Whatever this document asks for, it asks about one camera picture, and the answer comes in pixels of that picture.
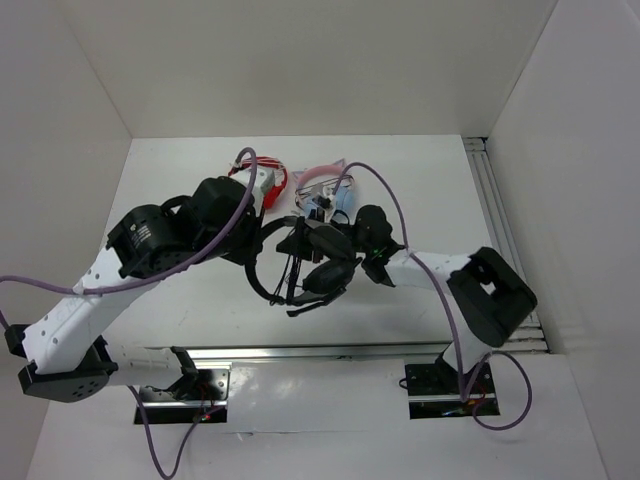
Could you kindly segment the black headset with microphone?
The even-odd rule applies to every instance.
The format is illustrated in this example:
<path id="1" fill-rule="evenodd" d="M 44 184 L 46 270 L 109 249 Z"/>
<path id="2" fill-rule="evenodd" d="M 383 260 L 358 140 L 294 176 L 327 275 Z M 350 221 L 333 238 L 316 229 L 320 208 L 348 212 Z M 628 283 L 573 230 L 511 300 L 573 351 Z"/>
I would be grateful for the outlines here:
<path id="1" fill-rule="evenodd" d="M 284 254 L 287 256 L 285 268 L 275 290 L 270 292 L 259 280 L 258 256 L 268 237 L 285 228 L 290 230 L 288 235 L 294 230 L 314 229 L 318 236 L 320 259 L 302 260 Z M 303 216 L 285 216 L 261 228 L 254 255 L 245 264 L 244 271 L 249 285 L 259 297 L 272 306 L 286 306 L 287 316 L 295 318 L 327 306 L 342 296 L 361 261 L 349 240 L 329 223 Z"/>

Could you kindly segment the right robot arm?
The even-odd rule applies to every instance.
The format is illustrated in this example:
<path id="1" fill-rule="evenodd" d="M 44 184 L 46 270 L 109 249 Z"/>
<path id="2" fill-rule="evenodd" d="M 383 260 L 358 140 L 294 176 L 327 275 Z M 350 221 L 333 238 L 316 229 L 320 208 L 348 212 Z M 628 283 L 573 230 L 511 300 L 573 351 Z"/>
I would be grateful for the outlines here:
<path id="1" fill-rule="evenodd" d="M 277 249 L 296 261 L 319 265 L 302 282 L 299 312 L 342 295 L 356 268 L 388 287 L 432 290 L 443 303 L 452 341 L 440 355 L 436 379 L 448 392 L 469 394 L 481 365 L 497 352 L 537 307 L 531 288 L 490 247 L 472 254 L 419 252 L 392 237 L 383 209 L 361 207 L 353 223 L 298 217 Z"/>

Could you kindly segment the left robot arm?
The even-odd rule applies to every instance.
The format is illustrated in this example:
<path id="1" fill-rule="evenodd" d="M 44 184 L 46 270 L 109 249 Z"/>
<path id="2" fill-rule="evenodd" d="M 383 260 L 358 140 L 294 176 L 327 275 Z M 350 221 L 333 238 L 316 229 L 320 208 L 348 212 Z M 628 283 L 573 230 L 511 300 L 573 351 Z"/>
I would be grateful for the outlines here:
<path id="1" fill-rule="evenodd" d="M 61 403 L 107 385 L 139 385 L 189 397 L 203 376 L 183 347 L 110 344 L 103 334 L 132 303 L 191 266 L 222 258 L 242 264 L 263 218 L 272 184 L 263 171 L 203 180 L 192 195 L 127 213 L 62 300 L 31 325 L 6 328 L 10 352 L 26 359 L 22 392 Z"/>

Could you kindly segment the red headphones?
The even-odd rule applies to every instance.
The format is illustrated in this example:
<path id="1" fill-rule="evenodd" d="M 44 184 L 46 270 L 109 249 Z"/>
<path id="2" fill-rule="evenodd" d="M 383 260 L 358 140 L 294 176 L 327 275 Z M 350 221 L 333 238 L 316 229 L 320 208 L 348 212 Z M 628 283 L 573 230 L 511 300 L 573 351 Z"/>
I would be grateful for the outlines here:
<path id="1" fill-rule="evenodd" d="M 270 156 L 257 156 L 257 165 L 265 168 L 271 168 L 275 173 L 275 186 L 265 196 L 263 204 L 263 208 L 265 210 L 271 210 L 274 207 L 278 197 L 286 189 L 288 183 L 288 170 L 279 159 Z M 232 174 L 246 168 L 251 168 L 250 159 L 236 160 L 231 165 L 228 176 L 231 177 Z"/>

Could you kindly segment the pink and blue cat headphones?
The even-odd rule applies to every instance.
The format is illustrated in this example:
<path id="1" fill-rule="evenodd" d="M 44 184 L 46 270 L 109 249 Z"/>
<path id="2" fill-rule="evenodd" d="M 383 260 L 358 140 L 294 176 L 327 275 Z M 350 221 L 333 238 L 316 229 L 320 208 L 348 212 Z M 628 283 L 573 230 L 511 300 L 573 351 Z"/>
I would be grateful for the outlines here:
<path id="1" fill-rule="evenodd" d="M 343 224 L 350 222 L 355 211 L 356 190 L 355 180 L 349 174 L 339 181 L 345 168 L 346 160 L 340 159 L 291 173 L 295 205 L 302 215 L 307 218 L 317 215 L 321 220 Z"/>

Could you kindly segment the aluminium rail at front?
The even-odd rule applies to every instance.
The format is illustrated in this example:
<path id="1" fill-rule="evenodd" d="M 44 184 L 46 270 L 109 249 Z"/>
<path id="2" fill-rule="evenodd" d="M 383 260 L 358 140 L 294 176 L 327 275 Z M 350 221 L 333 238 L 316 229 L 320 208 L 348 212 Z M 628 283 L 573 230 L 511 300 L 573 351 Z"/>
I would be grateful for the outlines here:
<path id="1" fill-rule="evenodd" d="M 377 343 L 341 345 L 284 345 L 238 346 L 238 347 L 191 347 L 186 348 L 193 362 L 205 364 L 222 363 L 270 363 L 278 361 L 359 361 L 376 359 L 398 359 L 409 357 L 438 357 L 447 348 L 447 343 Z"/>

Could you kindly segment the aluminium rail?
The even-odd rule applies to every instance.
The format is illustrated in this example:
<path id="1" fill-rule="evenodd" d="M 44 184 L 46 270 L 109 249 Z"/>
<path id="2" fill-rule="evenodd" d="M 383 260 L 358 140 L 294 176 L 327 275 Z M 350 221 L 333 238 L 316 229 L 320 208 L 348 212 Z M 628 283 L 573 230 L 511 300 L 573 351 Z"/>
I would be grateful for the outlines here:
<path id="1" fill-rule="evenodd" d="M 490 164 L 486 139 L 463 137 L 462 142 L 480 198 L 491 243 L 521 279 L 527 282 L 506 214 L 505 204 Z M 536 312 L 523 321 L 503 349 L 512 353 L 548 354 L 550 352 Z"/>
<path id="2" fill-rule="evenodd" d="M 205 364 L 222 363 L 270 363 L 278 361 L 359 361 L 376 359 L 398 359 L 409 357 L 438 357 L 447 348 L 447 343 L 377 343 L 341 345 L 284 345 L 238 346 L 238 347 L 191 347 L 186 348 L 193 362 Z"/>

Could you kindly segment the aluminium rail at right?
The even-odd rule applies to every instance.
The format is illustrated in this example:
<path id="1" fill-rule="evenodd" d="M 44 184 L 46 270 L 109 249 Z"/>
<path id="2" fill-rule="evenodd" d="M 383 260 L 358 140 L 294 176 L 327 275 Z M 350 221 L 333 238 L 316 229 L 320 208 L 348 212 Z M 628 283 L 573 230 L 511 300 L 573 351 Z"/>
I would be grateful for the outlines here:
<path id="1" fill-rule="evenodd" d="M 491 243 L 521 279 L 527 282 L 506 214 L 505 204 L 490 164 L 486 139 L 463 137 L 462 142 L 480 198 Z M 536 312 L 523 321 L 503 349 L 512 353 L 548 354 L 550 352 Z"/>

